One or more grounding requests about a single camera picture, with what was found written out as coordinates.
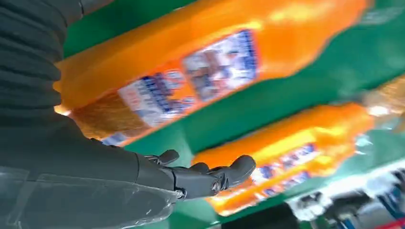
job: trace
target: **product label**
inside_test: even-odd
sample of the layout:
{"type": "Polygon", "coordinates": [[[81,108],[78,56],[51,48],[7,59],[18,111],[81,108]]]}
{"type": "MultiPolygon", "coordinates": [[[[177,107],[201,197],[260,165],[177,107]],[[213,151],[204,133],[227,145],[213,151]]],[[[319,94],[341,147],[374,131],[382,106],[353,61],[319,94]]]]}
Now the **product label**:
{"type": "Polygon", "coordinates": [[[250,30],[168,62],[118,93],[149,126],[158,126],[251,83],[257,56],[250,30]]]}
{"type": "Polygon", "coordinates": [[[272,163],[259,168],[255,168],[250,177],[255,185],[260,185],[269,179],[281,174],[282,166],[280,163],[272,163]]]}
{"type": "Polygon", "coordinates": [[[107,146],[118,146],[127,140],[127,137],[122,133],[116,133],[108,138],[103,139],[101,142],[107,146]]]}
{"type": "Polygon", "coordinates": [[[283,185],[284,190],[288,190],[296,185],[304,183],[310,178],[308,172],[301,172],[298,175],[293,176],[291,179],[283,181],[281,184],[283,185]]]}
{"type": "Polygon", "coordinates": [[[315,150],[313,144],[307,144],[291,151],[285,156],[282,156],[281,163],[283,164],[284,169],[288,170],[292,167],[307,163],[308,161],[314,159],[318,154],[319,152],[315,150]]]}

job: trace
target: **plastic bottle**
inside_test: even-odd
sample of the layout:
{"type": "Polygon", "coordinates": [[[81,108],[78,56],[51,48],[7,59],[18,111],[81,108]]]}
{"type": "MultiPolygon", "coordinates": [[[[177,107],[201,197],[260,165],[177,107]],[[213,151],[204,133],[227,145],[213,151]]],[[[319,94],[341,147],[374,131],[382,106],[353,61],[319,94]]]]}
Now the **plastic bottle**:
{"type": "Polygon", "coordinates": [[[372,129],[375,121],[361,104],[321,105],[203,151],[193,163],[215,167],[240,155],[255,159],[257,166],[249,181],[208,199],[216,212],[227,216],[311,177],[332,174],[356,152],[356,137],[372,129]]]}
{"type": "Polygon", "coordinates": [[[59,63],[55,109],[72,112],[88,137],[140,137],[252,83],[294,74],[368,5],[199,0],[59,63]]]}

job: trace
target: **bottle label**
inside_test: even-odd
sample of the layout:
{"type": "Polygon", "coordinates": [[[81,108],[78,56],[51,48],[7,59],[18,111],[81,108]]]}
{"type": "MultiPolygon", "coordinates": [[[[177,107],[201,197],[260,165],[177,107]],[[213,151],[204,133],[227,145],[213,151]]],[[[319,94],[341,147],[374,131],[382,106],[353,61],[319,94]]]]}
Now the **bottle label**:
{"type": "Polygon", "coordinates": [[[252,31],[243,30],[166,63],[118,93],[133,112],[155,127],[252,83],[257,65],[252,31]]]}
{"type": "MultiPolygon", "coordinates": [[[[238,196],[241,193],[249,190],[251,187],[259,186],[279,175],[282,175],[292,167],[302,165],[313,160],[318,154],[319,152],[316,150],[313,143],[305,144],[299,148],[291,150],[275,162],[255,168],[250,175],[250,178],[242,185],[222,191],[219,195],[212,197],[211,199],[214,201],[223,201],[238,196]]],[[[297,175],[289,177],[280,183],[272,184],[271,186],[266,187],[260,192],[253,193],[252,195],[255,196],[255,203],[259,203],[287,191],[298,184],[304,183],[310,178],[311,176],[309,171],[301,171],[297,175]]]]}
{"type": "Polygon", "coordinates": [[[289,170],[295,166],[307,163],[308,161],[314,159],[318,154],[319,152],[315,150],[313,144],[306,144],[291,151],[285,156],[282,156],[281,163],[283,164],[284,170],[289,170]]]}

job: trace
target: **orange juice bottle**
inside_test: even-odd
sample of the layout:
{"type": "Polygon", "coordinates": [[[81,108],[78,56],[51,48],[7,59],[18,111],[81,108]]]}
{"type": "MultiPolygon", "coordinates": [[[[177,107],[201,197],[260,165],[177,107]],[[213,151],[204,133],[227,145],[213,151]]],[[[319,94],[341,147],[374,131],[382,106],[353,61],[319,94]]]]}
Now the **orange juice bottle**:
{"type": "Polygon", "coordinates": [[[356,152],[355,139],[372,129],[375,117],[357,103],[322,105],[253,134],[199,153],[193,163],[230,165],[250,155],[256,169],[243,185],[208,198],[216,212],[233,214],[314,176],[327,176],[356,152]]]}
{"type": "Polygon", "coordinates": [[[55,109],[72,112],[88,137],[139,130],[136,138],[252,83],[292,75],[368,5],[199,0],[59,63],[55,109]]]}

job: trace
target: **orange liquid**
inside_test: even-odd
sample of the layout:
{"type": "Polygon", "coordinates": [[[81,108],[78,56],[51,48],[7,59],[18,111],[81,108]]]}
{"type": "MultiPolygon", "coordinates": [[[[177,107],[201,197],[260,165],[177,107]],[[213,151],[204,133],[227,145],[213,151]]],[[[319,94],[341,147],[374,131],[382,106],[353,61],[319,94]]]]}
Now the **orange liquid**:
{"type": "Polygon", "coordinates": [[[208,198],[221,215],[229,215],[313,176],[327,176],[355,151],[355,137],[373,128],[374,118],[355,103],[318,106],[245,138],[199,153],[193,163],[229,166],[241,155],[256,161],[243,185],[208,198]]]}
{"type": "MultiPolygon", "coordinates": [[[[96,103],[108,94],[115,94],[112,97],[117,99],[118,89],[146,75],[162,73],[167,77],[171,71],[178,71],[183,76],[177,82],[181,88],[175,90],[170,100],[192,98],[191,107],[165,121],[148,122],[143,119],[146,131],[141,126],[128,128],[143,131],[127,142],[133,141],[252,83],[294,74],[314,61],[332,36],[353,25],[368,5],[368,0],[197,1],[60,62],[58,67],[62,79],[54,87],[61,92],[62,104],[55,110],[60,113],[74,111],[96,103]],[[184,68],[185,58],[241,31],[251,34],[256,61],[254,79],[224,90],[227,87],[224,81],[212,77],[210,80],[215,90],[199,92],[192,86],[194,79],[220,69],[214,59],[215,53],[204,52],[209,67],[193,73],[184,68]],[[202,98],[209,93],[217,94],[209,100],[202,98]]],[[[232,59],[233,55],[229,52],[226,58],[232,59]]],[[[134,98],[125,102],[128,106],[131,102],[139,103],[134,98]]],[[[109,114],[108,109],[114,107],[109,103],[112,102],[100,105],[106,115],[109,114]]],[[[128,113],[119,115],[112,112],[111,116],[127,120],[131,118],[128,113]]],[[[88,119],[85,117],[77,122],[86,125],[90,122],[88,119]]],[[[80,127],[99,128],[100,132],[106,133],[127,131],[117,128],[118,124],[103,127],[107,120],[111,118],[80,127]]]]}

